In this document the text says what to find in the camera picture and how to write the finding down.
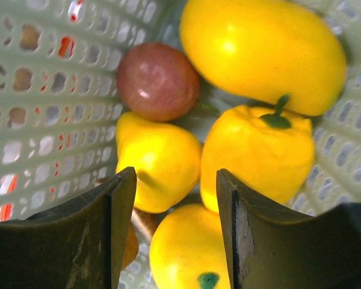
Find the blue green plastic basket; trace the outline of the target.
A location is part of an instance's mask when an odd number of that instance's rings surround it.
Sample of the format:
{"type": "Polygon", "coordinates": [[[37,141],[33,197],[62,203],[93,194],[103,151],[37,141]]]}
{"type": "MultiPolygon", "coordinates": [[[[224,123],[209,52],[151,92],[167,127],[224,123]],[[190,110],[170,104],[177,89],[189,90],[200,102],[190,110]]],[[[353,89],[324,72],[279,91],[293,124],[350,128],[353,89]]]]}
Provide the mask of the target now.
{"type": "MultiPolygon", "coordinates": [[[[184,1],[0,1],[0,222],[25,220],[113,176],[125,107],[115,70],[131,46],[179,47],[184,1]]],[[[288,202],[319,215],[361,202],[361,1],[303,1],[348,58],[344,92],[313,120],[316,159],[288,202]]],[[[149,244],[117,288],[155,288],[149,244]]]]}

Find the yellow mango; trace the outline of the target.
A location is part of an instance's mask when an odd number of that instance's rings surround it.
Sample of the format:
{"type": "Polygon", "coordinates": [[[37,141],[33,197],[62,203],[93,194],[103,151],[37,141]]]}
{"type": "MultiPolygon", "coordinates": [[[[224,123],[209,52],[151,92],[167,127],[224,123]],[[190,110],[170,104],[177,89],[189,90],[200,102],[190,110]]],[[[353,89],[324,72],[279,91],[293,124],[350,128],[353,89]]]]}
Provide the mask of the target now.
{"type": "Polygon", "coordinates": [[[341,94],[347,58],[329,26],[291,1],[188,1],[180,18],[185,54],[204,79],[228,93],[307,116],[341,94]]]}

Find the yellow pear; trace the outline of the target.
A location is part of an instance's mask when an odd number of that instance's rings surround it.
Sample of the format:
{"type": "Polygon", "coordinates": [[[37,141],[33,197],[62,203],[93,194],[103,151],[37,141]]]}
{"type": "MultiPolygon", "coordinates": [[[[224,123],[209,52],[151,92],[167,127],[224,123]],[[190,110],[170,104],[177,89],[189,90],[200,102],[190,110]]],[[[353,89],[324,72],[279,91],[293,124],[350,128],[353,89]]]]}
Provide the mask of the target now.
{"type": "Polygon", "coordinates": [[[133,167],[137,175],[134,206],[163,213],[197,185],[202,145],[179,126],[123,113],[116,125],[116,172],[133,167]]]}

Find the yellow bell pepper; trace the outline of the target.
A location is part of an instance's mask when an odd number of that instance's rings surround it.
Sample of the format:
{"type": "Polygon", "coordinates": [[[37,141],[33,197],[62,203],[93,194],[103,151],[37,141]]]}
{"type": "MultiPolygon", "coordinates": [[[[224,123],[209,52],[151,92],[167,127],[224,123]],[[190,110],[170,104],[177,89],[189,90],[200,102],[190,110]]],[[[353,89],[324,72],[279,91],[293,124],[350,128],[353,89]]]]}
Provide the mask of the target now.
{"type": "Polygon", "coordinates": [[[203,146],[200,194],[215,213],[216,175],[227,169],[241,182],[283,204],[307,178],[315,156],[312,122],[285,110],[289,96],[274,106],[239,105],[213,124],[203,146]]]}

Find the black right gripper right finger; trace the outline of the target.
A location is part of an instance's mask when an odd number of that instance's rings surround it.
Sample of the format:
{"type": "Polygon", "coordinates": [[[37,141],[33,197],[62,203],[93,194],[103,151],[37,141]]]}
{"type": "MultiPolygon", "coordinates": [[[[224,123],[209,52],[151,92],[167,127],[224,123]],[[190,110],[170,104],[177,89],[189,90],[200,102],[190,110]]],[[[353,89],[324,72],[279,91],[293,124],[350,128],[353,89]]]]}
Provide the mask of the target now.
{"type": "Polygon", "coordinates": [[[232,288],[361,288],[361,203],[312,217],[225,169],[216,188],[232,288]]]}

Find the yellow lemon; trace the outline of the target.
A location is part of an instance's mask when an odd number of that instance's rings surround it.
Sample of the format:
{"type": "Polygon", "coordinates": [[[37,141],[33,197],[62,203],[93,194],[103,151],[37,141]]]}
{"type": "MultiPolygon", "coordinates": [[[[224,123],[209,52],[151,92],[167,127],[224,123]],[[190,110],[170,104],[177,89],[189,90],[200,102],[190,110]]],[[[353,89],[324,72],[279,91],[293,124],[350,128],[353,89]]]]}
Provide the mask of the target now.
{"type": "Polygon", "coordinates": [[[201,204],[169,213],[149,252],[158,288],[230,288],[220,218],[201,204]]]}

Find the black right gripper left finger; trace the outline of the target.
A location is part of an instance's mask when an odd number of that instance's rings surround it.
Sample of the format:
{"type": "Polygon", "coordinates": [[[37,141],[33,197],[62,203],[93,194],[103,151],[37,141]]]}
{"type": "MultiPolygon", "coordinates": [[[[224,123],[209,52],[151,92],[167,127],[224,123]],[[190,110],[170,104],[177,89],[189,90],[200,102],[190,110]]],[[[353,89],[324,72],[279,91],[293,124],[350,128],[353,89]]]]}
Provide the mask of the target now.
{"type": "Polygon", "coordinates": [[[0,222],[0,288],[117,288],[136,185],[128,167],[63,204],[0,222]]]}

